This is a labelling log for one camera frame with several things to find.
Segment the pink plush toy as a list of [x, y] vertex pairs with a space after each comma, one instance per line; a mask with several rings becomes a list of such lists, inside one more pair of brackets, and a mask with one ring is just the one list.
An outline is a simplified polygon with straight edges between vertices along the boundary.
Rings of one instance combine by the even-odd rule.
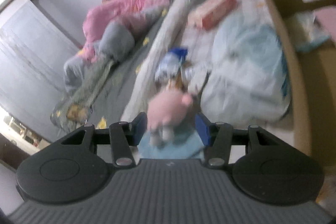
[[193, 97], [179, 89], [167, 89], [148, 103], [147, 131], [150, 144], [158, 146], [174, 138], [174, 129], [181, 124], [193, 105]]

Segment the grey bed sheet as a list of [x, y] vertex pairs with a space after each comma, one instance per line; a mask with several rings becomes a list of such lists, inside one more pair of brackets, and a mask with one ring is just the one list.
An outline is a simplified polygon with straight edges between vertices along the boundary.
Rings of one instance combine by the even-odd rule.
[[[115, 67], [110, 70], [104, 86], [90, 108], [91, 115], [88, 118], [90, 122], [98, 123], [102, 117], [110, 122], [115, 122], [118, 118], [121, 118], [133, 91], [138, 74], [137, 68], [146, 59], [164, 18], [165, 16], [160, 16], [147, 33], [147, 36], [137, 41], [121, 61], [115, 60]], [[76, 88], [72, 85], [70, 93], [66, 95], [70, 96], [74, 94], [80, 86]], [[58, 132], [54, 134], [53, 141], [67, 134], [58, 128]]]

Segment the white plastic bag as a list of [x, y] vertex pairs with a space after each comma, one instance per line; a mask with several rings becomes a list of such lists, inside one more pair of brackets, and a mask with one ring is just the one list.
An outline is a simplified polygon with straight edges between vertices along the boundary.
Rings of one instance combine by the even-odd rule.
[[220, 24], [211, 53], [212, 70], [201, 95], [201, 110], [212, 122], [244, 127], [276, 122], [291, 101], [281, 40], [266, 23], [234, 12]]

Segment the green patterned blanket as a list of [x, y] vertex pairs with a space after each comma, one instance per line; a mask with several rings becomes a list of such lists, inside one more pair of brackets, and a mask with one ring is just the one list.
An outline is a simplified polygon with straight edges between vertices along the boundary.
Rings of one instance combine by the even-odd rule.
[[74, 94], [64, 96], [50, 115], [51, 122], [66, 133], [84, 125], [91, 115], [90, 108], [115, 67], [116, 61], [103, 57], [85, 72], [81, 86]]

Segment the red tissue pack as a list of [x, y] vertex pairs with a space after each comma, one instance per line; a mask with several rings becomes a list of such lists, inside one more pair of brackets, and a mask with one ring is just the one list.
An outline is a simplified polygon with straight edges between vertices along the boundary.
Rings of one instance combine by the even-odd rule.
[[214, 28], [238, 5], [238, 0], [206, 0], [187, 17], [187, 25], [203, 30]]

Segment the clear packaged cloth bag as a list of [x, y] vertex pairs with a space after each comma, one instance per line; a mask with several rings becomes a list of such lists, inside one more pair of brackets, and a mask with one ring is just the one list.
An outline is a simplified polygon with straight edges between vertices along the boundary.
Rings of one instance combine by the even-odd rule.
[[299, 53], [308, 53], [325, 44], [330, 34], [317, 22], [311, 11], [297, 12], [285, 19], [289, 38]]

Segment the small white carton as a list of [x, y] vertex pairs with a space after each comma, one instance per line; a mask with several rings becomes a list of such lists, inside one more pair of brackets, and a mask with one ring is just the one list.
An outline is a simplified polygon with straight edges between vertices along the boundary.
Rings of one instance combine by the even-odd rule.
[[206, 63], [200, 63], [189, 67], [182, 67], [182, 83], [187, 92], [197, 96], [207, 82], [211, 67]]

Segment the blue white wipes pack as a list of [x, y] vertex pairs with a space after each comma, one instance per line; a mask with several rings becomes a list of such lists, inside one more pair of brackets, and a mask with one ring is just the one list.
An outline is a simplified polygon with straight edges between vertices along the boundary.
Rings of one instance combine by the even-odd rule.
[[169, 50], [157, 66], [154, 79], [158, 83], [166, 83], [169, 79], [175, 77], [185, 62], [188, 54], [187, 48], [172, 48]]

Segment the blue checked towel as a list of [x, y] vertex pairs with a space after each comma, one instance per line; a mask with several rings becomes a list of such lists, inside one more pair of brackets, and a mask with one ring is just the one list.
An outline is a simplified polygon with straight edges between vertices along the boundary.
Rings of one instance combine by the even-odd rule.
[[150, 145], [150, 134], [143, 135], [138, 145], [142, 159], [204, 159], [204, 145], [190, 122], [183, 121], [174, 129], [174, 139], [159, 146]]

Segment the white striped rolled blanket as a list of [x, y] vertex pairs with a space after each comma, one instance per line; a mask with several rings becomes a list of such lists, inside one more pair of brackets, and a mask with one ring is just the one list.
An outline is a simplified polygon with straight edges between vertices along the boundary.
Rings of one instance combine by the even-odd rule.
[[148, 100], [157, 92], [155, 71], [180, 29], [184, 26], [190, 10], [201, 0], [174, 0], [170, 6], [146, 59], [142, 62], [135, 79], [130, 100], [121, 116], [122, 121], [131, 121], [138, 113], [147, 110]]

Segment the large brown cardboard box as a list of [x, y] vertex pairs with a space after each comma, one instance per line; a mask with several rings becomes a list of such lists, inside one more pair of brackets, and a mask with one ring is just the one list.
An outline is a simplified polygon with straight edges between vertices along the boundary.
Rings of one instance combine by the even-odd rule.
[[284, 19], [335, 0], [266, 0], [285, 53], [293, 108], [294, 147], [324, 167], [335, 166], [335, 47], [297, 53]]

